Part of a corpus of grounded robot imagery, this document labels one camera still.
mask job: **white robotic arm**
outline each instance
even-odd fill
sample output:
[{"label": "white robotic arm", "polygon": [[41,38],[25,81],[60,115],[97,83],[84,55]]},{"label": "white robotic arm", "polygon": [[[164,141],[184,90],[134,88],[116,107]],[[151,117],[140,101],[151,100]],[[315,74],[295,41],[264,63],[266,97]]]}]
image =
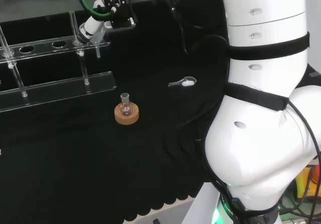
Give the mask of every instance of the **white robotic arm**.
[{"label": "white robotic arm", "polygon": [[[224,0],[229,43],[254,47],[292,41],[307,34],[305,0]],[[321,88],[295,89],[307,66],[307,50],[263,60],[230,61],[228,81],[289,97],[321,145]],[[209,129],[206,157],[233,198],[248,210],[275,206],[296,175],[316,156],[311,136],[288,106],[283,111],[224,96]],[[224,223],[233,223],[220,201]],[[281,223],[280,217],[274,223]]]}]

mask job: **yellow object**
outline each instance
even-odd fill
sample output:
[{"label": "yellow object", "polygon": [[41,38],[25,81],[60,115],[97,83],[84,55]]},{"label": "yellow object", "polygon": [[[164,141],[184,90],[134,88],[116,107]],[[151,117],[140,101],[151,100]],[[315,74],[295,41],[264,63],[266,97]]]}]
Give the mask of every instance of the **yellow object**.
[{"label": "yellow object", "polygon": [[[297,188],[297,199],[300,200],[303,198],[305,187],[307,184],[309,172],[310,172],[310,167],[304,168],[300,174],[295,178],[296,181],[296,188]],[[309,189],[307,191],[307,195],[305,200],[311,200],[314,198],[315,195],[315,190],[316,190],[316,184],[314,184],[311,180],[309,183]],[[319,190],[318,194],[320,200],[321,200],[321,189]]]}]

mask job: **clear acrylic rack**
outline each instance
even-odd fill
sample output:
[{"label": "clear acrylic rack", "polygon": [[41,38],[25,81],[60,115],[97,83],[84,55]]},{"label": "clear acrylic rack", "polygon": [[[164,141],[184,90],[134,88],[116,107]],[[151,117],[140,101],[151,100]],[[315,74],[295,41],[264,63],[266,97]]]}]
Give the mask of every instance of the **clear acrylic rack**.
[{"label": "clear acrylic rack", "polygon": [[[74,12],[69,12],[73,36],[46,39],[16,45],[8,45],[5,35],[0,26],[0,64],[7,64],[17,83],[17,88],[0,92],[0,111],[58,101],[77,96],[93,94],[116,88],[112,72],[102,72],[88,75],[85,62],[85,50],[96,48],[97,56],[100,57],[99,48],[106,47],[110,42],[102,39],[104,29],[98,32],[100,36],[93,37],[101,39],[100,42],[89,42],[81,44],[76,36],[79,33]],[[43,56],[50,56],[66,52],[77,54],[82,72],[82,77],[69,78],[54,82],[24,86],[18,71],[17,62]]]}]

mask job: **black strap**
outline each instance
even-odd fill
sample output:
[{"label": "black strap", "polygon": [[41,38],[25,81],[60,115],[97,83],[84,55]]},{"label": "black strap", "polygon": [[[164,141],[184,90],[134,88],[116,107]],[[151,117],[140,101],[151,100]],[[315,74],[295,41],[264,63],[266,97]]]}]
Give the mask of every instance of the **black strap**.
[{"label": "black strap", "polygon": [[309,47],[310,33],[305,36],[276,44],[253,47],[228,47],[228,56],[236,60],[264,60],[290,56]]},{"label": "black strap", "polygon": [[288,97],[263,92],[231,82],[226,84],[225,94],[227,96],[266,107],[274,111],[284,110],[289,102]]}]

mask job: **green cable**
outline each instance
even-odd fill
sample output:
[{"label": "green cable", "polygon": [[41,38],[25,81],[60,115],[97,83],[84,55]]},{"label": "green cable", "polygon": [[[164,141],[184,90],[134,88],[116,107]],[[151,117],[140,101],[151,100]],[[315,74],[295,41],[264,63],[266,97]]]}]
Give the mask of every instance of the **green cable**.
[{"label": "green cable", "polygon": [[96,11],[94,11],[87,3],[86,0],[81,0],[83,5],[86,7],[87,10],[89,10],[92,14],[96,15],[96,16],[99,16],[99,17],[107,17],[110,15],[110,13],[105,13],[105,14],[101,14],[101,13],[98,13]]}]

